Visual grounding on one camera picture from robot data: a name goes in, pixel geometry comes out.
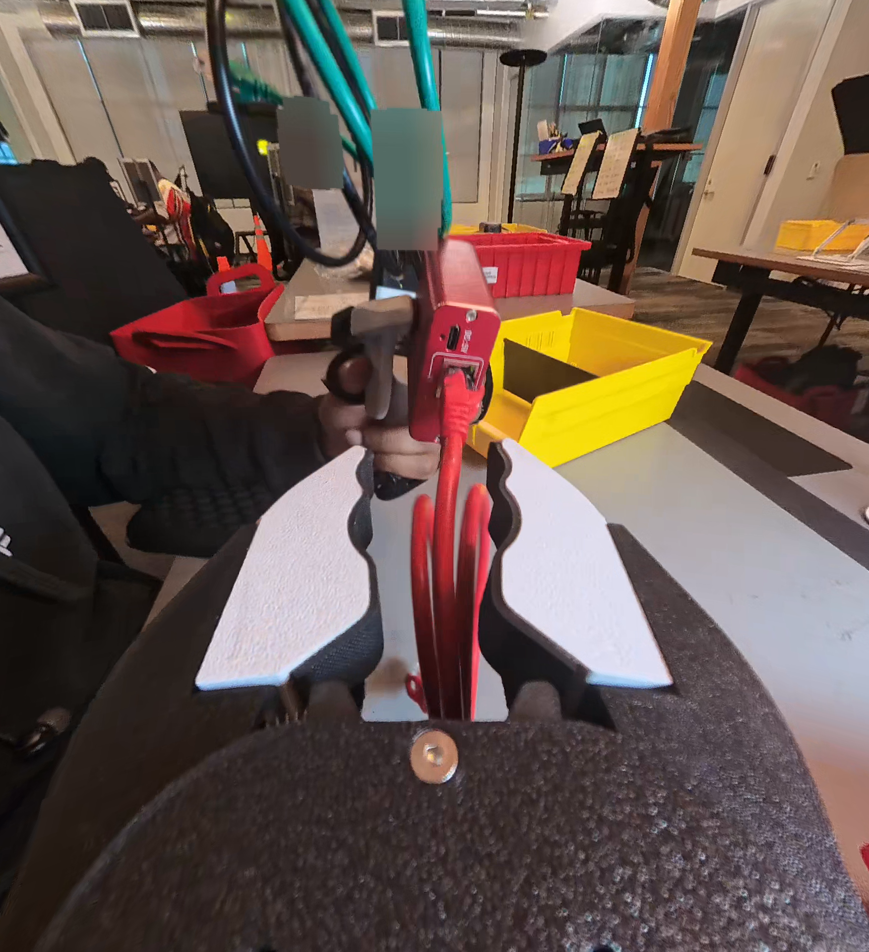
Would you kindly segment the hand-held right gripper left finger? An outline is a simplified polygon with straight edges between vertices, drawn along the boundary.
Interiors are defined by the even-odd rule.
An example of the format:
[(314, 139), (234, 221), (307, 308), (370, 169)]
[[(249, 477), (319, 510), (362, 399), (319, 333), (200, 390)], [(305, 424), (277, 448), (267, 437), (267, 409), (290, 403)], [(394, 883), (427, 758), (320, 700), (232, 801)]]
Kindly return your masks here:
[(372, 455), (352, 447), (259, 519), (197, 688), (363, 684), (383, 654)]

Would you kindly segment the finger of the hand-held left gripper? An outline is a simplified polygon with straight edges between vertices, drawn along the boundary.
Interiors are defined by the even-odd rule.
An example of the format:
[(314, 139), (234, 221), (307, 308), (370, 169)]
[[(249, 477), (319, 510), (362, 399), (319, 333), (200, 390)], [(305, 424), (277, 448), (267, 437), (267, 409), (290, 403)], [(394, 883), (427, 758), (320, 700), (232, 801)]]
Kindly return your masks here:
[(415, 326), (415, 299), (391, 296), (357, 305), (351, 330), (371, 367), (365, 408), (373, 421), (408, 419), (408, 345)]

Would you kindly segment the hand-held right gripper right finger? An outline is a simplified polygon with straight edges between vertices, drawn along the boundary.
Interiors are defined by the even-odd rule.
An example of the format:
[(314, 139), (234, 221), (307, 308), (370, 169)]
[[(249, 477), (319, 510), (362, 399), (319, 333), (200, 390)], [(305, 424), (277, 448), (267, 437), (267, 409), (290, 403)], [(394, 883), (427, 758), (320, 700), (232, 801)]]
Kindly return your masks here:
[(582, 684), (674, 683), (606, 518), (512, 439), (491, 445), (486, 485), (495, 554), (481, 604), (489, 625), (524, 637)]

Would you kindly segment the red ethernet adapter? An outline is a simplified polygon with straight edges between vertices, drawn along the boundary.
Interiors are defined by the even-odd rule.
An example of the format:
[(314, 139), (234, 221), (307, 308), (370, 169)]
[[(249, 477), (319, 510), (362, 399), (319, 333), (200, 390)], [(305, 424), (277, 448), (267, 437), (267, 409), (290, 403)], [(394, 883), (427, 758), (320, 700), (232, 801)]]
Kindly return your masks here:
[(486, 394), (500, 315), (475, 245), (451, 237), (417, 255), (416, 320), (408, 355), (408, 426), (421, 443), (441, 434), (444, 380), (460, 373), (469, 390)]

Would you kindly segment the yellow plastic bin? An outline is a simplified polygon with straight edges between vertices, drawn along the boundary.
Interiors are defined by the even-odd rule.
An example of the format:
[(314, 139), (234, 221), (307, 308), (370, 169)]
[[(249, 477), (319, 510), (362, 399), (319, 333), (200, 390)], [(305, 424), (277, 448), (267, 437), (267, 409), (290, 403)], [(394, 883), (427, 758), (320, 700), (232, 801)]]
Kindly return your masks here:
[[(597, 379), (527, 404), (502, 387), (508, 338)], [(569, 463), (666, 422), (711, 345), (583, 308), (504, 321), (490, 363), (490, 406), (468, 445), (486, 457), (491, 444), (511, 439), (551, 468)]]

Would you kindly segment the person's left forearm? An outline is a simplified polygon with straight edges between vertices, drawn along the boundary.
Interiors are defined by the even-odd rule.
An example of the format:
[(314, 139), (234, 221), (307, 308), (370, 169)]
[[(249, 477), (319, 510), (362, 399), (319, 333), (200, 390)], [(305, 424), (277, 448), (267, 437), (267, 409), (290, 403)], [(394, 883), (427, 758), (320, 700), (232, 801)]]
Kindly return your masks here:
[(135, 371), (97, 455), (132, 548), (210, 558), (326, 462), (317, 398)]

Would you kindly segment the person's left hand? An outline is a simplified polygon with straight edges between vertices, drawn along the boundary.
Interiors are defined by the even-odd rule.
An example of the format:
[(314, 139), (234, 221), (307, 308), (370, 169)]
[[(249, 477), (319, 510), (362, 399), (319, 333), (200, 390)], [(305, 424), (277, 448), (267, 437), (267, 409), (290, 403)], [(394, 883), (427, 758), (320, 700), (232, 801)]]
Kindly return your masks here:
[(427, 481), (439, 470), (439, 445), (414, 440), (404, 425), (375, 421), (362, 405), (333, 392), (318, 400), (316, 419), (317, 442), (327, 460), (353, 446), (364, 446), (373, 455), (376, 471)]

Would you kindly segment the plywood workbench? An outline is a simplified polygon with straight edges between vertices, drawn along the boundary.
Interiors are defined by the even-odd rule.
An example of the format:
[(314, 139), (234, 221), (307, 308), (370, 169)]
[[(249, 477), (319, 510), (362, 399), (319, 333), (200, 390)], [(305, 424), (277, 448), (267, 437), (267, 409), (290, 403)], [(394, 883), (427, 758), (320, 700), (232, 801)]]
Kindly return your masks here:
[[(366, 278), (340, 278), (335, 272), (324, 277), (315, 265), (306, 262), (274, 303), (263, 304), (261, 314), (267, 336), (274, 344), (328, 340), (332, 316), (346, 306), (367, 300), (369, 289)], [(567, 314), (575, 308), (631, 319), (634, 303), (628, 297), (576, 279), (571, 293), (496, 299), (495, 308), (502, 320), (554, 311)]]

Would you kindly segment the red ribbed tote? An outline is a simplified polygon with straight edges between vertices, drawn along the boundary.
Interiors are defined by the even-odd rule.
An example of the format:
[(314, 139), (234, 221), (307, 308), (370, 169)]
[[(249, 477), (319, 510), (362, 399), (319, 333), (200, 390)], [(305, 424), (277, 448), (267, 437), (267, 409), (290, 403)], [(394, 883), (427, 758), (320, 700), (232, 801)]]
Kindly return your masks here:
[(581, 256), (592, 248), (547, 232), (473, 232), (455, 239), (473, 246), (495, 299), (571, 295)]

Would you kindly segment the black bin divider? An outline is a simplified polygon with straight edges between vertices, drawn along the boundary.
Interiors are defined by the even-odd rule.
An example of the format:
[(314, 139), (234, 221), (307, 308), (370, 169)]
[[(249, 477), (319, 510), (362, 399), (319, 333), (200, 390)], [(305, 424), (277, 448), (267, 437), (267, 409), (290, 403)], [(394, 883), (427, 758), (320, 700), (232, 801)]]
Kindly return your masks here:
[(595, 374), (510, 338), (503, 341), (503, 390), (527, 404), (596, 379)]

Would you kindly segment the red bag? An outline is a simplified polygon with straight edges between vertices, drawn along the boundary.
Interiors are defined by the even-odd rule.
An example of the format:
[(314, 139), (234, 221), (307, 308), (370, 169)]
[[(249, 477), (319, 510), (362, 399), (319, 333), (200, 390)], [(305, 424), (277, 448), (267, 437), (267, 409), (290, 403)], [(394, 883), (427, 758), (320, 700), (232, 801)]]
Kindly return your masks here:
[(822, 345), (796, 360), (770, 356), (741, 363), (734, 377), (795, 410), (839, 429), (851, 421), (862, 355), (840, 345)]
[(273, 356), (265, 318), (285, 285), (258, 264), (214, 273), (206, 293), (111, 332), (123, 359), (203, 383), (253, 388)]

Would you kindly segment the black chair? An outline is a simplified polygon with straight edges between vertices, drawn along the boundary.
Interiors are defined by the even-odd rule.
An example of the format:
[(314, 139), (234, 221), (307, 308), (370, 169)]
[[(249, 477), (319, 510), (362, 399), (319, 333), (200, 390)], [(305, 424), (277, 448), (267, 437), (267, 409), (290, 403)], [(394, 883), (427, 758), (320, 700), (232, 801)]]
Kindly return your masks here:
[(577, 276), (598, 284), (607, 270), (608, 290), (619, 293), (635, 268), (661, 167), (690, 158), (700, 144), (686, 127), (608, 134), (597, 118), (579, 128), (577, 137), (541, 140), (531, 159), (541, 175), (561, 176), (558, 234), (588, 245)]

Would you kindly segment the black floor lamp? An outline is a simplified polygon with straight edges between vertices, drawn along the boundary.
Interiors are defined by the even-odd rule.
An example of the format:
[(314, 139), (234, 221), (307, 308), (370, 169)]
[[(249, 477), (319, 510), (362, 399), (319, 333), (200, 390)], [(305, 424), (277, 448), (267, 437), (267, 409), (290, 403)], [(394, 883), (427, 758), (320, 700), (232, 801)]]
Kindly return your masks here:
[(516, 70), (516, 91), (514, 97), (513, 135), (511, 168), (509, 176), (508, 203), (506, 223), (513, 223), (514, 201), (516, 193), (516, 176), (518, 172), (520, 137), (523, 114), (523, 97), (526, 73), (528, 69), (541, 65), (547, 59), (547, 53), (537, 49), (511, 49), (499, 57), (501, 65)]

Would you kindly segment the person's black hoodie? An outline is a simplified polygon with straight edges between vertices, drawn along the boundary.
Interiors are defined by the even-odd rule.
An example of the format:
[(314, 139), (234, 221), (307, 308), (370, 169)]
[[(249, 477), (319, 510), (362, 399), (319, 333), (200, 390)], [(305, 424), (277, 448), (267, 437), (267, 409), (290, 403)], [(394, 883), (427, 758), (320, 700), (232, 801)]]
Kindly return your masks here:
[(155, 599), (85, 522), (119, 500), (107, 471), (147, 370), (0, 297), (0, 897), (73, 728)]

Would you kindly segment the wooden table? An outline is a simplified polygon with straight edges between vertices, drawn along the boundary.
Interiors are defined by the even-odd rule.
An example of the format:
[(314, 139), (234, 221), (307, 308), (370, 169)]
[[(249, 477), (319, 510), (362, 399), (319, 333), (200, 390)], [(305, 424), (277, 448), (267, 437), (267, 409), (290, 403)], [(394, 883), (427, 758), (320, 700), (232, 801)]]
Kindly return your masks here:
[(713, 282), (738, 292), (739, 300), (714, 368), (730, 375), (752, 322), (766, 298), (807, 306), (834, 317), (869, 322), (869, 258), (797, 257), (745, 248), (694, 247), (714, 261)]

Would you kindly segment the white door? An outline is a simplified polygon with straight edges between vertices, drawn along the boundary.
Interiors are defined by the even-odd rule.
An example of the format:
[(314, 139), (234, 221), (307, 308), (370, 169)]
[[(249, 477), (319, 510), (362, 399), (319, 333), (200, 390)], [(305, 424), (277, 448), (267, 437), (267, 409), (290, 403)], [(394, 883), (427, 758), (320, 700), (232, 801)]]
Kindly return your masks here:
[(739, 34), (713, 130), (671, 266), (708, 282), (694, 250), (742, 244), (788, 129), (833, 2), (753, 2)]

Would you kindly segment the small yellow parts bin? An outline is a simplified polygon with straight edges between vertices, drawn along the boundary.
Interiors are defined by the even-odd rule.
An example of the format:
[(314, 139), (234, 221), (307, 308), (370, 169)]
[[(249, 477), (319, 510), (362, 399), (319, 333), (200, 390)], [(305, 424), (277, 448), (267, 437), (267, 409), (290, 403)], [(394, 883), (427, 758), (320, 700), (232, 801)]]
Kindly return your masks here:
[(869, 247), (869, 219), (787, 220), (779, 228), (777, 252), (806, 255), (857, 254)]

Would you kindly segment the silver air duct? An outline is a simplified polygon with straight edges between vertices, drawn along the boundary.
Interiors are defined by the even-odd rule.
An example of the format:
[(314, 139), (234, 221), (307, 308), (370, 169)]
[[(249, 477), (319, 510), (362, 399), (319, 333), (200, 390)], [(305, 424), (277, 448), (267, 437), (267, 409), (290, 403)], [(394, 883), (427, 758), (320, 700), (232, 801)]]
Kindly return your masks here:
[[(37, 2), (44, 28), (55, 36), (75, 36), (84, 31), (76, 2)], [(205, 2), (131, 2), (131, 23), (142, 38), (195, 39), (204, 35)], [(499, 49), (515, 45), (525, 26), (537, 26), (549, 11), (542, 4), (448, 6), (427, 13), (430, 40), (436, 46)], [(381, 5), (343, 5), (338, 16), (348, 37), (357, 46), (376, 42), (376, 23), (383, 20), (393, 33), (394, 21), (403, 11), (393, 2)], [(279, 39), (281, 24), (274, 2), (235, 2), (227, 8), (227, 30), (235, 39)]]

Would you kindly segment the wooden post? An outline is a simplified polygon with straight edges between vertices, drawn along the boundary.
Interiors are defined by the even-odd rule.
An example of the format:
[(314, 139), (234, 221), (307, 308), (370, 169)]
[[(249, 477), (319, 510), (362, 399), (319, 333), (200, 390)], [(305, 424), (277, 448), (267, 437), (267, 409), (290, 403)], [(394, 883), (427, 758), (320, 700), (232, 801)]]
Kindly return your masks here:
[(645, 134), (672, 127), (701, 1), (671, 1), (643, 116)]

